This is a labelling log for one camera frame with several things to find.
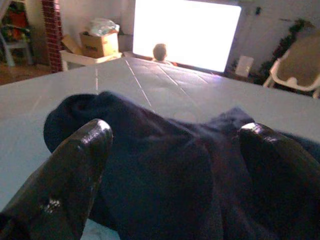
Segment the red brick pillar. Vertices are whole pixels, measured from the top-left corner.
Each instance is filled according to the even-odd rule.
[[[59,51],[63,49],[63,46],[61,43],[62,25],[59,0],[42,0],[42,10],[51,72],[61,72],[62,64]]]

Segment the plastic chair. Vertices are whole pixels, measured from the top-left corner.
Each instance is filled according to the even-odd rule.
[[[27,42],[24,40],[20,40],[17,42],[6,42],[4,36],[2,36],[1,31],[0,31],[0,40],[3,44],[4,47],[4,54],[5,54],[5,59],[9,67],[14,67],[15,66],[15,61],[14,58],[12,57],[11,54],[11,49],[23,49],[24,56],[27,59],[27,63],[29,65],[34,64],[30,47]]]
[[[263,86],[273,88],[277,83],[304,92],[314,91],[312,97],[317,99],[320,97],[319,66],[320,35],[318,34],[294,43],[283,57],[275,61]]]

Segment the dark blue blanket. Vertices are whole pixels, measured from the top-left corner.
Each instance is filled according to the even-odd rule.
[[[259,222],[263,216],[253,204],[252,180],[237,138],[238,129],[254,120],[239,108],[208,123],[190,124],[162,118],[110,92],[74,95],[47,117],[47,147],[54,151],[96,118],[111,126],[114,144],[90,217],[116,229],[121,239],[290,235],[291,229],[273,232]],[[319,154],[316,143],[301,143]],[[307,235],[312,238],[318,231]]]

